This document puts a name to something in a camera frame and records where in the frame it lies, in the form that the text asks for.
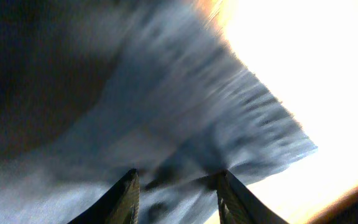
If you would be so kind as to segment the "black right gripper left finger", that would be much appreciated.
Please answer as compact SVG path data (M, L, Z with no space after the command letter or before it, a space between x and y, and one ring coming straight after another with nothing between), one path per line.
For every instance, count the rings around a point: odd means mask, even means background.
M68 224L138 224L140 184L130 169L90 208Z

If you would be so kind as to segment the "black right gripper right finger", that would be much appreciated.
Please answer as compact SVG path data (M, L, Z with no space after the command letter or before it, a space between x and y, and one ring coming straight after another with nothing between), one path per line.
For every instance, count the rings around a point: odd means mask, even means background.
M228 170L214 177L220 224L288 224Z

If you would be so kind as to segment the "dark blue shorts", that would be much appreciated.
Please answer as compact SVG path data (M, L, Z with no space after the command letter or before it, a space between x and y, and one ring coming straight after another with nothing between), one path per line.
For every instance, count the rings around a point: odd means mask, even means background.
M316 145L187 1L0 1L0 223L67 223L128 170L141 223L204 223Z

